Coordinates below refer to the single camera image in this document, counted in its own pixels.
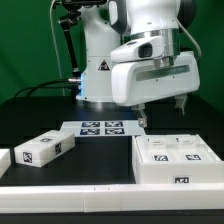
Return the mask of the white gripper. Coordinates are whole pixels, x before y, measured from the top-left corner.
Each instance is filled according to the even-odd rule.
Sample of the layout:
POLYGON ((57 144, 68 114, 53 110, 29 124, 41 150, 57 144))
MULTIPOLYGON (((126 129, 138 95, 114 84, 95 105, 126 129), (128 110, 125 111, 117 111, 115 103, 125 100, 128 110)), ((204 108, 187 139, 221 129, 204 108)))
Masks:
POLYGON ((200 78, 192 51, 181 52, 173 65, 159 67, 154 60, 165 53, 161 36, 131 40, 110 54, 113 100, 133 106, 140 127, 147 126, 146 102, 176 96, 175 108, 185 115, 187 95, 199 88, 200 78))

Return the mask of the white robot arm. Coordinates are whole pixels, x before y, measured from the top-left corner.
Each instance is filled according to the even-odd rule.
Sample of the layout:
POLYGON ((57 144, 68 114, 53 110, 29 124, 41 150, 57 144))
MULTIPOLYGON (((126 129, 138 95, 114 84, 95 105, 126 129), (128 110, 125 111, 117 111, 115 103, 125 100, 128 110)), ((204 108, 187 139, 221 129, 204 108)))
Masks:
POLYGON ((195 11, 195 0, 83 0, 87 66, 78 102, 130 107, 142 127, 147 102, 173 97, 182 110, 200 85, 194 53, 179 44, 195 11))

